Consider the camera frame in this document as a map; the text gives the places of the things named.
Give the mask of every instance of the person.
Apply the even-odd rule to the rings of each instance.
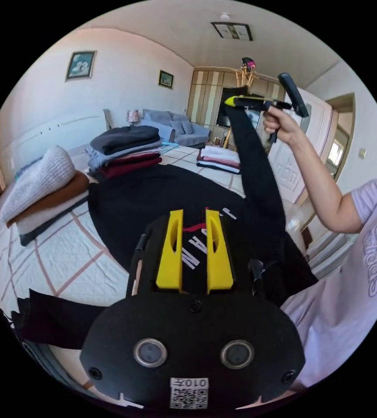
[[[281,309],[296,325],[306,363],[290,390],[300,391],[338,369],[377,320],[377,179],[342,194],[306,135],[287,113],[264,114],[268,134],[293,152],[315,212],[327,229],[359,234],[342,266],[290,296]]]

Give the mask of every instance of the camera lens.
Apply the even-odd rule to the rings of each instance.
[[[246,341],[235,340],[226,344],[220,355],[222,363],[230,369],[242,369],[254,358],[254,349]]]
[[[134,348],[135,360],[145,367],[158,367],[167,358],[167,350],[161,342],[152,338],[139,341]]]

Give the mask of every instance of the lavender t-shirt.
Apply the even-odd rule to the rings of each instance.
[[[298,329],[306,357],[293,391],[339,368],[377,320],[377,179],[351,195],[364,227],[346,261],[281,306]]]

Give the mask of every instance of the coat rack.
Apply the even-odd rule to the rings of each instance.
[[[247,86],[249,92],[249,89],[251,88],[254,79],[259,79],[258,74],[255,71],[253,71],[254,68],[254,60],[248,57],[244,57],[242,59],[241,69],[230,68],[233,72],[235,72],[237,87]],[[223,148],[228,148],[231,133],[232,130],[231,128],[229,128],[228,134],[226,135],[225,141],[223,142]]]

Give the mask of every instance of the printed label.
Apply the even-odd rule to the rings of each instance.
[[[170,408],[206,409],[209,395],[209,379],[171,378]]]

